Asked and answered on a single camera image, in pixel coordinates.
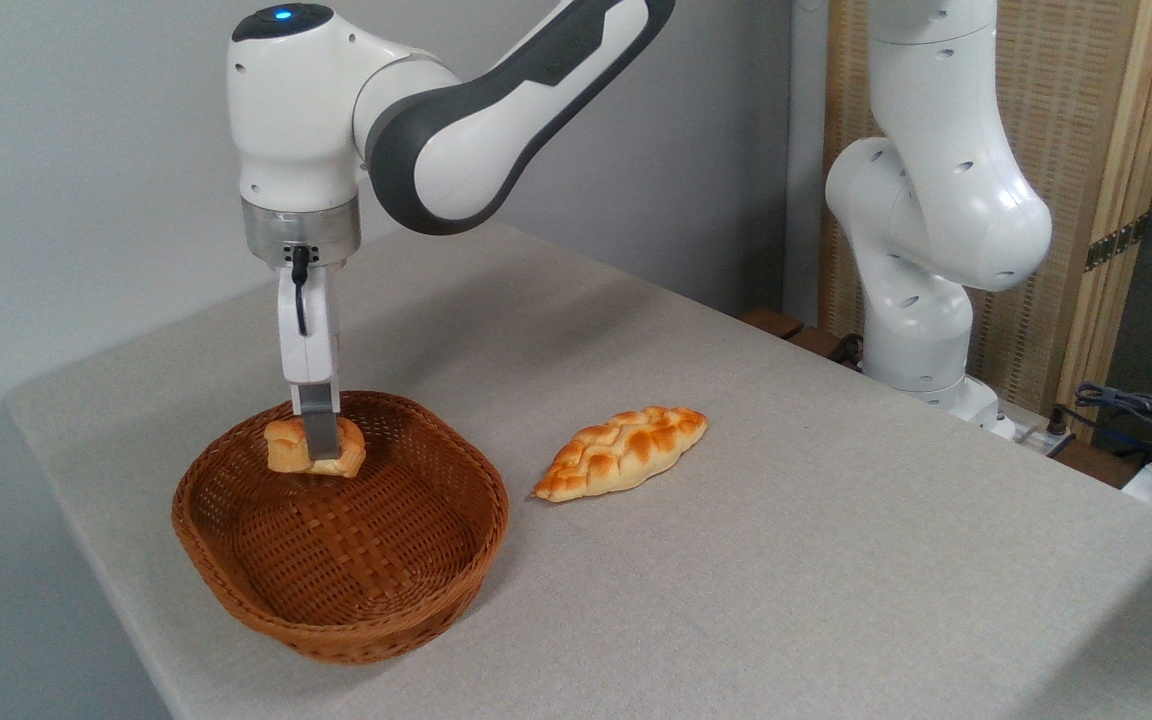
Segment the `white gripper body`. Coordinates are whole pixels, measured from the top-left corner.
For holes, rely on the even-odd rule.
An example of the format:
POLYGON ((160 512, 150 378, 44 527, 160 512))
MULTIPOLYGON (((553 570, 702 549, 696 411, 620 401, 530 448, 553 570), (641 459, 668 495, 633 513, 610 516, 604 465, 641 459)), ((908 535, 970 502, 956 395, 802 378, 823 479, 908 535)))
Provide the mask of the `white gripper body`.
POLYGON ((278 270, 276 316, 285 381, 321 384, 338 377, 338 314, 333 281, 340 266, 310 266, 306 282, 294 283, 291 266, 278 270))

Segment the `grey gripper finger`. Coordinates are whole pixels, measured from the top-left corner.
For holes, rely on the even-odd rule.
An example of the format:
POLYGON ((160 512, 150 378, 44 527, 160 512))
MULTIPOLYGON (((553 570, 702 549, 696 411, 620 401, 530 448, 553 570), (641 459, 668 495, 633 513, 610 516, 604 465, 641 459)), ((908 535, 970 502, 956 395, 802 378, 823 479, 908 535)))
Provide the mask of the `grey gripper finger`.
POLYGON ((332 382, 298 386, 300 415, 306 434, 308 457, 312 461, 340 457, 338 391, 332 382))

